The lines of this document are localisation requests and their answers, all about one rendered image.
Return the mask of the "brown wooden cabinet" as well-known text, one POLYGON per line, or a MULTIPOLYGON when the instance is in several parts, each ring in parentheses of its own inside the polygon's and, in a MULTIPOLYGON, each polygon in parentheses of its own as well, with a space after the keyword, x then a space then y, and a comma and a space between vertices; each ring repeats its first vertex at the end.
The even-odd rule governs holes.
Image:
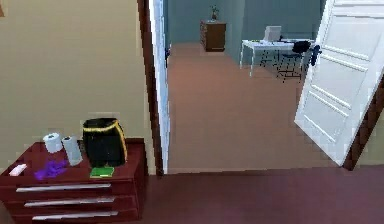
POLYGON ((223 52, 225 50, 226 24, 224 22, 200 22, 200 42, 206 52, 223 52))

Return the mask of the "black office chair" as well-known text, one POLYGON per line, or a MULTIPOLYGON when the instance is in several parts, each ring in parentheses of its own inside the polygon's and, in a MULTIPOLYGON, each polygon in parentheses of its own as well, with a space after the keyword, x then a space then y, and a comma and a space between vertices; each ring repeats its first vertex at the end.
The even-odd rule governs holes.
POLYGON ((282 55, 277 71, 283 80, 287 78, 301 79, 304 56, 310 47, 309 41, 296 41, 291 52, 282 55))

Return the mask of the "white desk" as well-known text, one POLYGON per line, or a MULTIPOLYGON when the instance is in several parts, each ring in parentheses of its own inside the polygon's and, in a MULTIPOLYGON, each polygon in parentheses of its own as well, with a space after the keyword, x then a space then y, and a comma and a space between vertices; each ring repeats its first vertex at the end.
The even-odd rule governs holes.
POLYGON ((249 76, 253 75, 254 61, 255 55, 257 51, 269 51, 269 50, 278 50, 278 51, 288 51, 292 50, 294 43, 298 42, 298 39, 283 39, 281 42, 275 41, 251 41, 251 40, 242 40, 241 41, 241 51, 240 51, 240 59, 239 66, 243 67, 243 54, 244 48, 248 47, 252 51, 251 64, 250 64, 250 72, 249 76))

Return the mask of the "short white paper roll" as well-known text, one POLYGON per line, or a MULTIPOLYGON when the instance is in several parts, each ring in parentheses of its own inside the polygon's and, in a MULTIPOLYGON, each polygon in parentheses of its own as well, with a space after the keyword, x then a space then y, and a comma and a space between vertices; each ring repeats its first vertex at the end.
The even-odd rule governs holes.
POLYGON ((59 133, 50 133, 43 137, 43 142, 49 153, 59 152, 62 148, 61 136, 59 133))

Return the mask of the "purple cloth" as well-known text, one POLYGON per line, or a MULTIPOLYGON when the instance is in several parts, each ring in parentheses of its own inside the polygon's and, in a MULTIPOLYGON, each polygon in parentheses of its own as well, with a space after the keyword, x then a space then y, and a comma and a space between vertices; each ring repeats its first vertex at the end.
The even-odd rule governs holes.
POLYGON ((45 166, 34 173, 37 180, 55 178, 66 171, 67 161, 48 161, 45 166))

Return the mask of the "dark red chest of drawers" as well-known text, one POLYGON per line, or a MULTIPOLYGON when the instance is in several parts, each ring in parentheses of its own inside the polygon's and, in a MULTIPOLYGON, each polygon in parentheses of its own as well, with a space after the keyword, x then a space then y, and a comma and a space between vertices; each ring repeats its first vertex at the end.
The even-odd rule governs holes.
POLYGON ((87 159, 55 178, 37 180, 34 173, 48 161, 66 159, 60 151, 50 154, 36 142, 0 173, 0 202, 15 224, 109 224, 142 218, 145 200, 145 143, 128 138, 128 161, 114 169, 112 177, 91 178, 87 159), (19 164, 27 168, 19 176, 9 172, 19 164))

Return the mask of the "white room door seen edgewise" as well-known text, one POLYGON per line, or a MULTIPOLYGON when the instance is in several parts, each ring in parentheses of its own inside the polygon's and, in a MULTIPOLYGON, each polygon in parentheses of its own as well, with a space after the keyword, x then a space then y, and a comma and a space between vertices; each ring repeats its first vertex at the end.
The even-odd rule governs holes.
POLYGON ((163 0, 149 0, 163 172, 168 173, 170 114, 166 69, 163 0))

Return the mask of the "black bag with yellow trim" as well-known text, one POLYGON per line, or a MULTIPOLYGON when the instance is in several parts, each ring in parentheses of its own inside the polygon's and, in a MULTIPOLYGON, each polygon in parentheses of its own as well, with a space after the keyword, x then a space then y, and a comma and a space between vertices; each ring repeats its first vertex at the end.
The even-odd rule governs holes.
POLYGON ((116 118, 86 120, 83 145, 92 167, 117 167, 127 161, 124 132, 116 118))

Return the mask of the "small white pink box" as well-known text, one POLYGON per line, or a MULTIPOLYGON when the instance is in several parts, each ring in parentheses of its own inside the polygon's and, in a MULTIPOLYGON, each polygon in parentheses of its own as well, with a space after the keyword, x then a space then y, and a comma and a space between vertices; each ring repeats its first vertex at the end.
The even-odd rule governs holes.
POLYGON ((14 167, 10 172, 10 176, 19 176, 27 168, 26 164, 19 164, 14 167))

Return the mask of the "white panelled room door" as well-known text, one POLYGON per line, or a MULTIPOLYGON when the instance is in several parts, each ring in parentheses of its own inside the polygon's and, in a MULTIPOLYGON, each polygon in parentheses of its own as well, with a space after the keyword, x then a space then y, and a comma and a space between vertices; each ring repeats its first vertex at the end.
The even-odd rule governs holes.
POLYGON ((384 73, 384 0, 326 0, 294 122, 337 165, 384 73))

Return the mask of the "green book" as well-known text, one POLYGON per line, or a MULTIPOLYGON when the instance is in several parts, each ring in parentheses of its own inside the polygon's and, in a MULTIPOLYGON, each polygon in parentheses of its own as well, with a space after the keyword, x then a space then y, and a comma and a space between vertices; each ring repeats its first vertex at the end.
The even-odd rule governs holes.
POLYGON ((112 177, 114 173, 113 167, 95 167, 90 172, 91 178, 112 177))

